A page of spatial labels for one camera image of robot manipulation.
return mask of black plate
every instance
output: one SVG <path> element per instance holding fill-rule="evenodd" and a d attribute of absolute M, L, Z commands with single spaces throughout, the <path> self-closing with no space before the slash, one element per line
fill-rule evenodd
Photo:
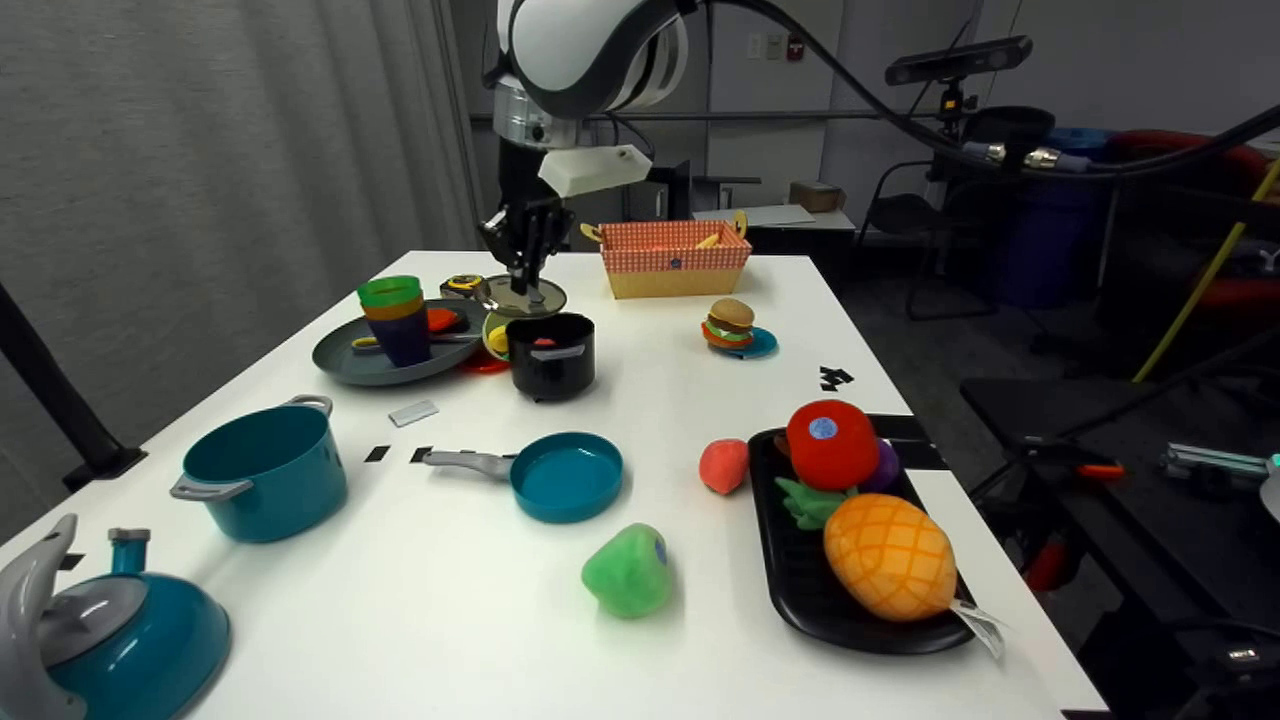
<path fill-rule="evenodd" d="M 929 654 L 968 643 L 974 631 L 952 613 L 921 623 L 883 623 L 844 591 L 844 586 L 827 569 L 823 533 L 798 529 L 794 512 L 786 510 L 786 494 L 775 489 L 775 478 L 798 478 L 798 471 L 779 440 L 786 440 L 779 428 L 753 437 L 753 494 L 755 494 L 771 608 L 798 631 L 818 635 L 823 643 L 862 647 L 862 654 L 929 658 Z M 892 494 L 921 504 L 908 479 L 895 479 Z"/>
<path fill-rule="evenodd" d="M 461 334 L 481 334 L 484 326 L 484 310 L 476 299 L 427 299 L 427 310 L 461 314 L 466 318 Z M 312 348 L 312 365 L 354 388 L 393 388 L 393 383 L 419 383 L 419 379 L 456 372 L 469 355 L 481 352 L 481 339 L 449 339 L 449 346 L 431 346 L 427 362 L 395 368 L 385 352 L 372 352 L 372 355 L 354 352 L 357 335 L 369 335 L 369 326 L 362 318 L 329 334 Z"/>

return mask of silver kettle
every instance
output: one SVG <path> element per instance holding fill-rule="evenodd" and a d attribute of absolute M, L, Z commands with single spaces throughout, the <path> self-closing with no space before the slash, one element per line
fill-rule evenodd
<path fill-rule="evenodd" d="M 0 720 L 179 715 L 221 677 L 231 622 L 195 586 L 144 574 L 148 533 L 112 533 L 112 578 L 51 598 L 63 518 L 0 574 Z"/>

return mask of black pot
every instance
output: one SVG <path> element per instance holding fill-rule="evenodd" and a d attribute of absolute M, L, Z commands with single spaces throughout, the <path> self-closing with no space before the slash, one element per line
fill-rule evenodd
<path fill-rule="evenodd" d="M 588 318 L 521 318 L 509 326 L 515 388 L 538 402 L 574 402 L 598 379 L 598 326 Z"/>

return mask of black stand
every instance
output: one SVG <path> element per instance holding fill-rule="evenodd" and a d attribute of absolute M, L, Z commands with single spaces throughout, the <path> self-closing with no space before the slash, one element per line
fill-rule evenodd
<path fill-rule="evenodd" d="M 144 462 L 139 449 L 125 449 L 83 403 L 83 398 L 72 388 L 72 379 L 61 372 L 30 318 L 15 310 L 10 290 L 0 284 L 0 352 L 15 368 L 15 378 L 33 388 L 33 398 L 46 403 L 46 413 L 56 421 L 56 428 L 76 444 L 83 456 L 79 467 L 63 478 L 69 494 L 79 494 L 89 479 L 110 479 L 129 471 L 136 462 Z"/>

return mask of green object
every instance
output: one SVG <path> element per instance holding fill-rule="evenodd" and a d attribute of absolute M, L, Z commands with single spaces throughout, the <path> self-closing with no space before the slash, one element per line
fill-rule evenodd
<path fill-rule="evenodd" d="M 609 616 L 639 622 L 674 605 L 676 569 L 663 535 L 647 525 L 634 525 L 588 555 L 584 586 Z"/>
<path fill-rule="evenodd" d="M 400 310 L 424 299 L 424 284 L 418 278 L 379 278 L 362 284 L 362 310 Z"/>
<path fill-rule="evenodd" d="M 827 518 L 850 502 L 850 494 L 820 494 L 820 489 L 809 489 L 794 478 L 775 478 L 775 489 L 786 489 L 786 510 L 794 512 L 798 529 L 823 529 Z"/>

